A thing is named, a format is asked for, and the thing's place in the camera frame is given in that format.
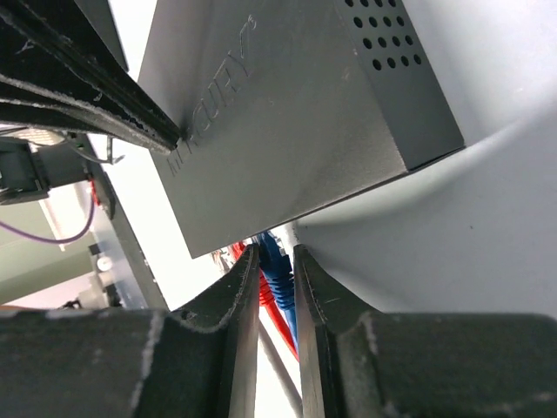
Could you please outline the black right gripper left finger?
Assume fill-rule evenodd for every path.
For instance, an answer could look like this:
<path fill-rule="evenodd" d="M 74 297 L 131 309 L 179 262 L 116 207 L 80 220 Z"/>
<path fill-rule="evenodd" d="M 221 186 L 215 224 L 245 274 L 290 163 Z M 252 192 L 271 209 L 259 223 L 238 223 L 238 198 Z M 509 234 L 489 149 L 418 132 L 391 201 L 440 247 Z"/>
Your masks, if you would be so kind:
<path fill-rule="evenodd" d="M 251 417 L 258 247 L 173 312 L 1 314 L 4 417 Z"/>

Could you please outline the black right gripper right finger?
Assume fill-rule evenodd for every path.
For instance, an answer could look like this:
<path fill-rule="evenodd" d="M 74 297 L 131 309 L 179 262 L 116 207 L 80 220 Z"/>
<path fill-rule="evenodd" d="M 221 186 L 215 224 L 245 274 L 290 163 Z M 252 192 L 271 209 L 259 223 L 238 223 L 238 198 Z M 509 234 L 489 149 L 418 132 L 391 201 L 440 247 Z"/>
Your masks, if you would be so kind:
<path fill-rule="evenodd" d="M 555 416 L 553 318 L 384 313 L 293 253 L 305 416 Z"/>

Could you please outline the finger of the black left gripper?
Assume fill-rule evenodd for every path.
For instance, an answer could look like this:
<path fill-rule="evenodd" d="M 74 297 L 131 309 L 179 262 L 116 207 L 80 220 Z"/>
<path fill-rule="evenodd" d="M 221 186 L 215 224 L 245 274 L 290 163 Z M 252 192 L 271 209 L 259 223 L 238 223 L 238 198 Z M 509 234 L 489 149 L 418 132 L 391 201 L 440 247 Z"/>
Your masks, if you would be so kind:
<path fill-rule="evenodd" d="M 67 104 L 165 131 L 180 129 L 129 77 L 74 1 L 1 3 L 1 78 Z"/>
<path fill-rule="evenodd" d="M 1 120 L 13 125 L 105 134 L 165 155 L 174 150 L 174 139 L 165 131 L 156 131 L 98 108 L 49 98 L 8 78 L 1 78 Z"/>

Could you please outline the black network switch box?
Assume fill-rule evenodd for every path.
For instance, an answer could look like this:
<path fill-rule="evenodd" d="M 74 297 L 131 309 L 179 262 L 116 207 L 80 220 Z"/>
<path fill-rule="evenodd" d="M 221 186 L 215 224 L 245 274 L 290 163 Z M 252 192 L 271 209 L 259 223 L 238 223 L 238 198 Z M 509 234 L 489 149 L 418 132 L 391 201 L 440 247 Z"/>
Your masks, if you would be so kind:
<path fill-rule="evenodd" d="M 182 132 L 153 160 L 195 258 L 464 145 L 401 1 L 160 1 L 138 82 Z"/>

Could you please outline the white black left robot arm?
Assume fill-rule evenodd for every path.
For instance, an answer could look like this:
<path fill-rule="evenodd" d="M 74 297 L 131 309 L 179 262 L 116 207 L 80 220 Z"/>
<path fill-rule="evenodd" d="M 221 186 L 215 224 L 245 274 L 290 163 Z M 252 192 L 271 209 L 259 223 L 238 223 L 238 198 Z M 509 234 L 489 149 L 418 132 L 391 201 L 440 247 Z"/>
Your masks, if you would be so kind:
<path fill-rule="evenodd" d="M 24 139 L 1 137 L 4 205 L 94 179 L 100 164 L 79 153 L 88 133 L 163 154 L 181 137 L 129 76 L 106 1 L 1 3 L 1 120 L 62 136 L 37 151 Z"/>

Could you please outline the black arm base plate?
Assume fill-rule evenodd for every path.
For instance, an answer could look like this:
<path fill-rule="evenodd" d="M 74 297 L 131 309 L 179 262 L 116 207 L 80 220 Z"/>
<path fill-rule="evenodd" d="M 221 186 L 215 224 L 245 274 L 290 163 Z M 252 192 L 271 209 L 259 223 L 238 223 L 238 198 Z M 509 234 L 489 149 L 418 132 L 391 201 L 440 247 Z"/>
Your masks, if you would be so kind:
<path fill-rule="evenodd" d="M 94 162 L 88 166 L 97 206 L 92 234 L 100 254 L 110 261 L 108 274 L 122 305 L 166 310 L 168 306 L 106 170 Z"/>

